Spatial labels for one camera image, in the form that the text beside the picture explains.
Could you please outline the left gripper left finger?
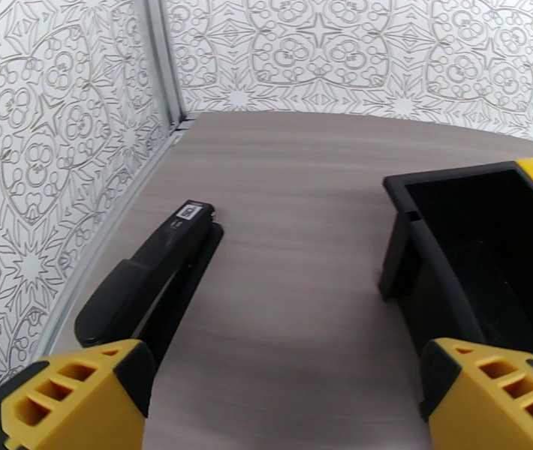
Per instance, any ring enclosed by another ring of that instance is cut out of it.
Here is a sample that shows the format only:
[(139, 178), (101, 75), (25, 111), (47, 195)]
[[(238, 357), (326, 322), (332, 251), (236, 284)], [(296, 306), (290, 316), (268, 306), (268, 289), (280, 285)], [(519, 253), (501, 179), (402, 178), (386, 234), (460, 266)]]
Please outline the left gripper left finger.
[(0, 385), (0, 449), (141, 449), (155, 372), (138, 339), (43, 357)]

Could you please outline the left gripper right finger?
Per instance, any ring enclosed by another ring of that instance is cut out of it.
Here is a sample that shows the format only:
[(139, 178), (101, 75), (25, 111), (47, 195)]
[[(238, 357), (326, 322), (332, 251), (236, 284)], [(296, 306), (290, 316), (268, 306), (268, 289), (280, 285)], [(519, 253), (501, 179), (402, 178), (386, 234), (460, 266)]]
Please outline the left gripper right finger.
[(419, 369), (434, 449), (533, 449), (533, 354), (440, 337)]

